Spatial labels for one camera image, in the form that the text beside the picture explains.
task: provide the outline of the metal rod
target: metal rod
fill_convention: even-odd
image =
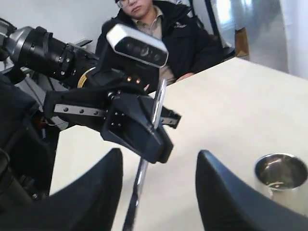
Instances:
[[[167,87],[167,80],[162,78],[159,80],[158,89],[155,94],[154,105],[152,110],[152,124],[154,129],[157,129],[160,121],[160,115],[162,113],[163,100],[165,97]],[[148,168],[148,162],[144,159],[140,159],[137,175],[134,182],[133,193],[128,206],[123,231],[131,231],[134,228],[138,205],[142,194],[143,184],[145,180],[146,170]]]

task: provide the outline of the white table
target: white table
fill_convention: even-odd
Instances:
[[[308,163],[308,81],[238,58],[167,88],[165,106],[182,115],[167,164],[150,165],[136,231],[201,231],[195,196],[197,154],[210,150],[232,172],[255,187],[255,161],[283,152]],[[73,127],[61,132],[51,193],[80,177],[113,143],[99,133]],[[139,157],[122,148],[123,190],[114,230],[121,230]]]

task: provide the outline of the person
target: person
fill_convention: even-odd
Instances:
[[[169,57],[159,76],[165,77],[168,85],[221,62],[218,42],[188,16],[188,6],[160,0],[115,1],[121,8],[115,19],[164,42]],[[102,32],[97,55],[106,42],[106,34]]]

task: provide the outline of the stainless steel cup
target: stainless steel cup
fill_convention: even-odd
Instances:
[[[299,158],[284,153],[266,155],[255,166],[257,189],[273,201],[302,215],[308,210],[308,170]]]

